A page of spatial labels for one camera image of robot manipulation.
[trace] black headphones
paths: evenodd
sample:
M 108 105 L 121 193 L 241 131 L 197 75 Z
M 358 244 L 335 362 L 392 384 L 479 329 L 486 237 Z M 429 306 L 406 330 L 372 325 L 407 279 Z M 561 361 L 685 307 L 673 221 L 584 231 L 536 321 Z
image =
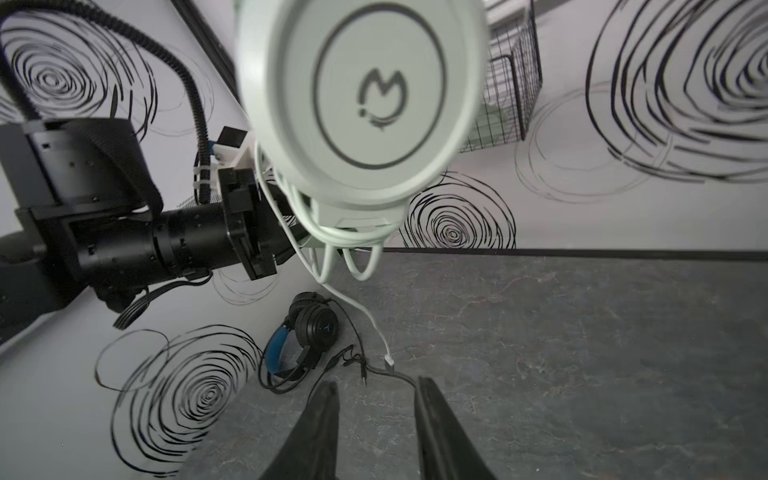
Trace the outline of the black headphones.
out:
M 291 330 L 296 332 L 296 339 L 303 350 L 296 365 L 286 369 L 280 364 L 280 353 Z M 266 345 L 266 369 L 281 379 L 299 380 L 317 366 L 320 357 L 338 338 L 339 319 L 327 300 L 318 293 L 299 293 L 293 298 L 285 321 Z

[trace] black trim strip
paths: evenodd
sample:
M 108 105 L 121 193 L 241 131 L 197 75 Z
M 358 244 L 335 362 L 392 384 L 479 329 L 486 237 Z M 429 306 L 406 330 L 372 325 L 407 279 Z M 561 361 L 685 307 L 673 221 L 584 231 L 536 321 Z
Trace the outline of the black trim strip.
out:
M 448 253 L 453 255 L 504 255 L 511 257 L 624 258 L 655 260 L 766 261 L 768 251 L 758 250 L 567 250 L 546 248 L 385 248 L 397 253 Z
M 174 4 L 184 23 L 192 31 L 192 35 L 197 39 L 200 47 L 203 48 L 210 63 L 219 72 L 219 76 L 221 76 L 224 84 L 230 89 L 237 103 L 240 103 L 240 97 L 237 94 L 235 65 L 232 62 L 232 58 L 221 46 L 221 42 L 219 42 L 214 31 L 210 29 L 205 19 L 203 19 L 200 10 L 192 3 L 192 0 L 170 0 L 170 2 Z

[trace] headphones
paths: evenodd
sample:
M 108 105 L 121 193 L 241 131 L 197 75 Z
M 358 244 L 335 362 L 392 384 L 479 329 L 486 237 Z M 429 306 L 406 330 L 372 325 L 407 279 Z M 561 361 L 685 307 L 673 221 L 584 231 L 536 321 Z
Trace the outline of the headphones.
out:
M 245 148 L 264 197 L 291 239 L 263 178 L 269 160 L 296 219 L 325 245 L 321 269 L 314 249 L 306 258 L 291 240 L 315 280 L 327 283 L 337 248 L 354 278 L 370 278 L 411 198 L 475 124 L 483 3 L 240 0 L 237 21 L 237 84 L 253 132 Z M 357 247 L 371 248 L 362 272 Z
M 302 352 L 295 366 L 284 368 L 280 353 L 288 334 L 296 332 Z M 273 333 L 266 345 L 264 357 L 267 371 L 286 380 L 298 380 L 309 369 L 314 369 L 320 358 L 339 338 L 339 319 L 323 296 L 314 292 L 299 293 L 293 298 L 283 324 Z

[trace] ear cushion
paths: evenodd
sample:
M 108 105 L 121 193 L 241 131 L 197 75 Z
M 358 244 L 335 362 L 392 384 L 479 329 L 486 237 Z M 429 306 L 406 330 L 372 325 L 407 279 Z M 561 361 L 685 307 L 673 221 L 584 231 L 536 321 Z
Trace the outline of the ear cushion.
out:
M 327 352 L 339 338 L 339 319 L 329 306 L 315 303 L 299 312 L 296 339 L 299 345 Z
M 324 302 L 326 299 L 322 295 L 315 292 L 299 293 L 293 298 L 290 306 L 288 307 L 288 316 L 286 317 L 286 325 L 289 328 L 296 328 L 296 319 L 299 317 L 299 312 L 310 305 L 316 305 L 317 303 Z

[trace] m logo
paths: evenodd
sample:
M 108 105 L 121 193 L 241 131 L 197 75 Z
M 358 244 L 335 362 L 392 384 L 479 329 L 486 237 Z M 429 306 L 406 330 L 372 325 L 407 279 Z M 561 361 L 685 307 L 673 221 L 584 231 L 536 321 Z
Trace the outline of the m logo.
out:
M 386 96 L 395 85 L 400 87 L 400 102 L 398 103 L 395 111 L 386 117 L 374 115 L 367 111 L 365 108 L 362 108 L 366 104 L 369 87 L 374 83 L 379 86 L 379 92 L 382 96 Z M 390 77 L 388 81 L 384 81 L 382 80 L 382 74 L 379 69 L 372 68 L 371 71 L 369 71 L 365 78 L 362 80 L 362 83 L 358 88 L 357 103 L 359 103 L 361 106 L 358 112 L 360 117 L 365 117 L 368 115 L 368 121 L 371 123 L 371 125 L 381 128 L 383 131 L 384 127 L 395 123 L 397 119 L 400 118 L 402 111 L 406 109 L 406 104 L 408 103 L 408 84 L 406 84 L 406 79 L 402 76 L 400 70 L 398 70 L 392 74 L 392 77 Z

